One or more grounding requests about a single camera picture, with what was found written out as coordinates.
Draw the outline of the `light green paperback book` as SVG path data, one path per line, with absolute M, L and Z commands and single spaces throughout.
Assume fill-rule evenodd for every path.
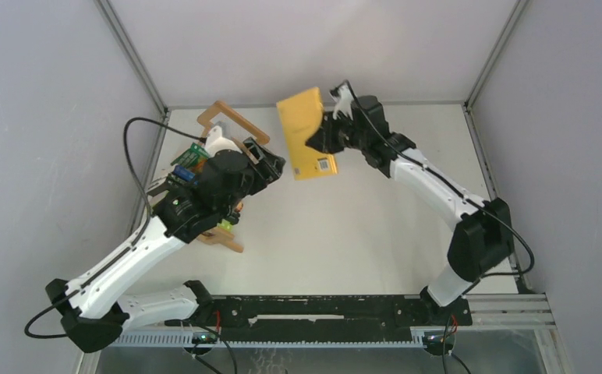
M 221 222 L 217 225 L 217 227 L 231 232 L 233 227 L 238 223 L 238 217 L 228 217 L 227 219 L 222 219 Z

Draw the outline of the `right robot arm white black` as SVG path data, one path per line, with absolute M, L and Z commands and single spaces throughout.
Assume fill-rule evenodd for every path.
M 452 304 L 485 277 L 509 277 L 503 268 L 514 252 L 511 215 L 502 199 L 486 199 L 460 186 L 420 148 L 389 128 L 375 96 L 340 100 L 322 114 L 306 145 L 321 153 L 360 152 L 384 177 L 404 185 L 444 221 L 451 232 L 443 270 L 421 291 L 422 317 L 443 323 Z

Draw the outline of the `green Macmillan book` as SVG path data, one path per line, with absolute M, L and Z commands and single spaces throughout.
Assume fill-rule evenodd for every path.
M 207 151 L 200 143 L 193 143 L 190 148 L 183 151 L 170 165 L 180 166 L 193 173 L 202 172 L 205 162 L 210 158 Z

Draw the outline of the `wooden book rack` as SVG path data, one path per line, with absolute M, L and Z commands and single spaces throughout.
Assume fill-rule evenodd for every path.
M 285 159 L 266 148 L 268 137 L 242 115 L 218 101 L 198 122 L 207 154 L 199 171 L 174 163 L 146 190 L 160 196 L 148 213 L 138 246 L 147 252 L 180 249 L 222 221 L 239 219 L 239 204 L 282 176 Z

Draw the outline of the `blue Jane Eyre book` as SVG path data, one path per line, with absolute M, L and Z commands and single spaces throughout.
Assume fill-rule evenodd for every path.
M 176 185 L 196 185 L 197 177 L 190 170 L 184 168 L 183 166 L 177 164 L 172 169 L 169 177 Z

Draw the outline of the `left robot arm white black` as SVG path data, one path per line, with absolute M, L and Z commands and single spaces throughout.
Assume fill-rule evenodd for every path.
M 285 166 L 283 157 L 251 138 L 242 146 L 210 141 L 207 152 L 202 172 L 169 188 L 118 248 L 86 273 L 46 286 L 65 336 L 81 351 L 100 351 L 127 330 L 166 320 L 203 325 L 212 319 L 212 297 L 198 280 L 149 295 L 126 293 L 155 264 L 234 213 L 245 197 L 277 181 Z

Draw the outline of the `thin dark book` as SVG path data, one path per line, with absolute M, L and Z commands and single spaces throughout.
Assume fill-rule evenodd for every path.
M 146 195 L 155 197 L 163 192 L 167 192 L 170 188 L 170 175 L 165 175 L 152 181 L 152 183 L 146 188 Z

